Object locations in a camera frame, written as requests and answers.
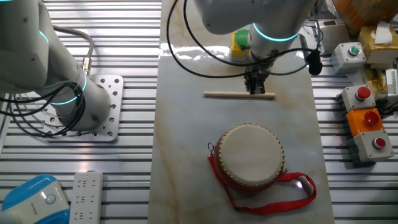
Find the red drum strap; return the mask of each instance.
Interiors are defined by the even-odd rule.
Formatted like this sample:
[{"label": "red drum strap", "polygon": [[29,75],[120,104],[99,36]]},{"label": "red drum strap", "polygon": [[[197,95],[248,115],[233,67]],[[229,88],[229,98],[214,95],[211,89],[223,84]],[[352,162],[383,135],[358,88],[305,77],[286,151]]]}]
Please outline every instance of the red drum strap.
[{"label": "red drum strap", "polygon": [[228,192],[228,189],[226,188],[225,183],[221,180],[221,178],[219,177],[219,175],[216,171],[216,166],[214,163],[214,156],[208,156],[208,159],[209,159],[211,168],[213,169],[214,174],[216,175],[217,180],[224,187],[224,190],[229,198],[229,201],[231,202],[231,204],[235,208],[235,210],[239,210],[239,211],[251,213],[251,214],[256,214],[256,215],[269,215],[269,214],[273,214],[273,213],[287,212],[287,211],[295,210],[297,208],[301,208],[301,207],[308,205],[317,196],[317,190],[316,190],[315,183],[313,182],[313,180],[306,174],[296,172],[296,173],[291,173],[291,174],[285,174],[282,177],[280,177],[278,181],[279,182],[291,181],[291,180],[296,179],[297,177],[304,176],[305,178],[307,178],[307,180],[310,182],[310,184],[313,187],[313,192],[312,192],[311,196],[309,196],[308,198],[294,200],[291,202],[271,203],[271,204],[265,205],[263,207],[258,207],[258,208],[237,207],[237,206],[235,206],[235,203],[232,201],[232,198],[229,195],[229,192]]}]

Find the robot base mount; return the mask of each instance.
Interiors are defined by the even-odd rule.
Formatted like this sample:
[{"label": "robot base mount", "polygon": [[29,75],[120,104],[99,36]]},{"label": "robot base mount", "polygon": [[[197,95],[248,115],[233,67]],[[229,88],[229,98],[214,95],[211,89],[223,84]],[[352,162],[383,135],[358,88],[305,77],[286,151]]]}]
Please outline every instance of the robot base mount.
[{"label": "robot base mount", "polygon": [[[119,117],[123,96],[123,77],[119,75],[92,75],[93,82],[101,85],[111,97],[111,109],[108,117],[96,129],[92,131],[69,131],[64,136],[44,138],[48,142],[112,142],[118,137]],[[49,113],[56,114],[53,107],[49,107]],[[45,122],[47,124],[62,126],[57,117],[48,114]],[[44,126],[44,131],[56,133],[59,128]]]}]

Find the drumstick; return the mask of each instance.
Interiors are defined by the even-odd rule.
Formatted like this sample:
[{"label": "drumstick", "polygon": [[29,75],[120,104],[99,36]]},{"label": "drumstick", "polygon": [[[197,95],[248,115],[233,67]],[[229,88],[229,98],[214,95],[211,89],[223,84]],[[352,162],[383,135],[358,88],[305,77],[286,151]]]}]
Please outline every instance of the drumstick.
[{"label": "drumstick", "polygon": [[203,92],[204,96],[215,96],[215,97],[239,97],[239,98],[275,98],[275,93],[263,93],[263,94],[255,94],[250,95],[250,93],[243,92]]}]

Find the white marble surface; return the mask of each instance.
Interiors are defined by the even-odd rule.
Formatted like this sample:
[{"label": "white marble surface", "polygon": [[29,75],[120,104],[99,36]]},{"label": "white marble surface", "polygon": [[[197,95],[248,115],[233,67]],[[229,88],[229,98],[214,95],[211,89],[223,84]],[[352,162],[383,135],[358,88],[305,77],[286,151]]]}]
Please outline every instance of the white marble surface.
[{"label": "white marble surface", "polygon": [[[188,3],[188,19],[193,32],[207,49],[227,58],[231,36],[207,32],[192,2]],[[245,91],[244,79],[195,77],[174,62],[165,39],[171,4],[172,0],[162,3],[148,223],[334,223],[308,70],[268,78],[266,89],[277,94],[275,100],[204,98],[204,91]],[[182,2],[172,18],[170,33],[175,52],[188,68],[208,75],[242,72],[242,68],[210,58],[195,45],[183,23]],[[300,57],[301,53],[285,55],[276,61],[273,71],[288,72],[301,66]],[[285,167],[289,172],[308,174],[317,185],[318,195],[310,205],[266,217],[232,208],[206,158],[207,143],[217,142],[228,128],[239,123],[261,124],[278,136],[285,149]],[[234,193],[234,197],[240,206],[255,207],[306,195],[302,184],[295,181],[274,185],[260,195]]]}]

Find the electrical outlet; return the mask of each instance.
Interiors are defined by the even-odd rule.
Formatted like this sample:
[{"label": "electrical outlet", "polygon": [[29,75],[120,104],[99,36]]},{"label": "electrical outlet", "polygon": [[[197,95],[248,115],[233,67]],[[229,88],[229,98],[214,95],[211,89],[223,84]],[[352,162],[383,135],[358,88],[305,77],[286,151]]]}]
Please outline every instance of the electrical outlet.
[{"label": "electrical outlet", "polygon": [[103,174],[75,174],[69,224],[99,224],[101,218]]}]

